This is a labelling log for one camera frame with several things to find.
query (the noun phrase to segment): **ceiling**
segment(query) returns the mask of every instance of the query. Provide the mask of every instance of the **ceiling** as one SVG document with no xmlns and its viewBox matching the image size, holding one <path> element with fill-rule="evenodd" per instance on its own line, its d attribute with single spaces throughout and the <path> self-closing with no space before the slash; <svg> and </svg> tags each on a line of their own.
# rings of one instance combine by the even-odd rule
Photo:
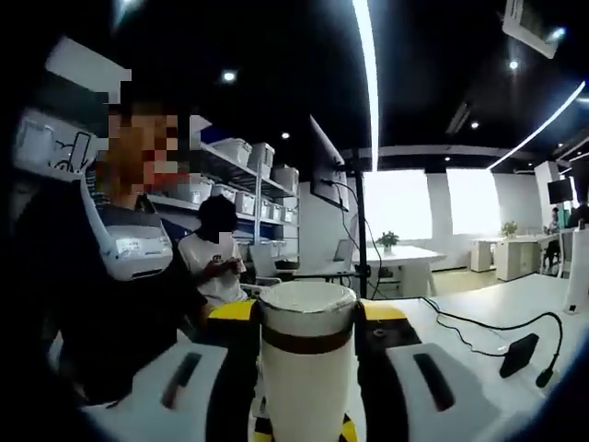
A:
<svg viewBox="0 0 589 442">
<path fill-rule="evenodd" d="M 66 34 L 116 63 L 190 97 L 199 113 L 276 161 L 308 176 L 318 120 L 341 151 L 370 146 L 360 34 L 352 0 L 140 2 L 115 35 L 103 6 L 85 6 Z M 553 60 L 502 32 L 503 0 L 370 0 L 378 74 L 381 146 L 438 145 L 439 152 L 387 156 L 381 169 L 486 167 L 498 157 L 452 154 L 452 145 L 508 149 L 533 132 L 589 77 L 589 32 L 578 0 L 536 0 L 567 29 Z M 517 59 L 516 71 L 509 69 Z M 237 81 L 224 84 L 224 69 Z M 589 97 L 589 86 L 584 94 Z M 446 128 L 461 103 L 470 116 Z M 472 121 L 479 128 L 470 128 Z M 589 106 L 573 103 L 496 170 L 530 169 L 589 127 Z M 288 140 L 281 138 L 288 132 Z M 369 168 L 370 160 L 363 160 Z"/>
</svg>

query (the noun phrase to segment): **headset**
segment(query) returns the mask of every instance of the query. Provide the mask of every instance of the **headset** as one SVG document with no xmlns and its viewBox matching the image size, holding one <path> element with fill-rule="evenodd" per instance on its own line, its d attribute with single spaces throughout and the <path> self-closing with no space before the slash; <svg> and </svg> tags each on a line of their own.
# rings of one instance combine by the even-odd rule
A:
<svg viewBox="0 0 589 442">
<path fill-rule="evenodd" d="M 173 251 L 159 216 L 110 204 L 98 208 L 86 179 L 79 182 L 86 216 L 109 275 L 132 281 L 165 271 Z"/>
</svg>

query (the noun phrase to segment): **bright window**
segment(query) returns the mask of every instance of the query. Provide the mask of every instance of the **bright window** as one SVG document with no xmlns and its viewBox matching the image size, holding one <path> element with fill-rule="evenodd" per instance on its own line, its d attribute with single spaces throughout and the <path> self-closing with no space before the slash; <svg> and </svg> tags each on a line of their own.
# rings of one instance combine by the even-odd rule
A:
<svg viewBox="0 0 589 442">
<path fill-rule="evenodd" d="M 452 233 L 493 234 L 501 230 L 495 179 L 485 169 L 448 169 Z"/>
<path fill-rule="evenodd" d="M 430 194 L 423 170 L 365 173 L 364 194 L 366 220 L 375 240 L 388 231 L 401 240 L 432 237 Z"/>
</svg>

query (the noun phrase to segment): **black shirt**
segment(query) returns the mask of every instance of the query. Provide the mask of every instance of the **black shirt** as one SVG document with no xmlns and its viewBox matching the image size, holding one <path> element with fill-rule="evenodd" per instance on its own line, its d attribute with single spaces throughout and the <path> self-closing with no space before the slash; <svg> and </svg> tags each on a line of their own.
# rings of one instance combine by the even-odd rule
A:
<svg viewBox="0 0 589 442">
<path fill-rule="evenodd" d="M 573 209 L 571 216 L 569 216 L 569 222 L 567 228 L 576 228 L 579 226 L 579 221 L 585 221 L 585 224 L 589 225 L 589 206 L 587 204 L 581 204 L 576 209 Z"/>
<path fill-rule="evenodd" d="M 55 315 L 63 351 L 91 401 L 116 400 L 134 374 L 176 342 L 184 315 L 205 304 L 177 250 L 156 276 L 112 279 L 98 254 L 79 181 L 51 183 L 16 225 L 14 289 L 28 297 L 26 312 L 40 327 Z"/>
</svg>

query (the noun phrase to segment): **white cylinder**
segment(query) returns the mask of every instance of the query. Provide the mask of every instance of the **white cylinder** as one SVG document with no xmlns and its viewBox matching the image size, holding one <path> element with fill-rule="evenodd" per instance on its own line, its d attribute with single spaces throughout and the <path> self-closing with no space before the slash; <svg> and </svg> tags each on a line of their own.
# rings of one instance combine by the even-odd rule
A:
<svg viewBox="0 0 589 442">
<path fill-rule="evenodd" d="M 261 361 L 277 442 L 337 442 L 352 376 L 356 295 L 292 282 L 262 292 Z"/>
<path fill-rule="evenodd" d="M 572 259 L 569 289 L 564 311 L 579 313 L 589 305 L 589 230 L 572 232 Z"/>
</svg>

